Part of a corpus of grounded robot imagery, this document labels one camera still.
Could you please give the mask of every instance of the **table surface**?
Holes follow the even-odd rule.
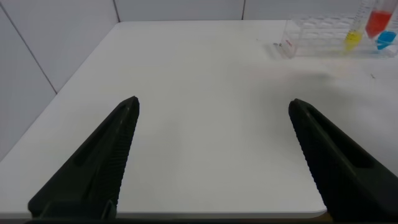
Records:
[[[133,95],[141,112],[120,217],[324,213],[289,119],[294,98],[398,174],[396,60],[283,60],[270,47],[283,28],[283,21],[116,25],[0,162],[0,218],[29,217],[28,201]]]

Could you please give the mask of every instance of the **red liquid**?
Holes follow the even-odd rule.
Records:
[[[368,37],[373,39],[373,37],[384,31],[390,21],[392,16],[391,12],[386,11],[373,11],[371,17],[369,18],[368,24],[366,24],[366,32]]]

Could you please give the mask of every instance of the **blue object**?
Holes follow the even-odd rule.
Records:
[[[382,50],[392,44],[397,34],[393,31],[383,31],[377,39],[377,49]]]

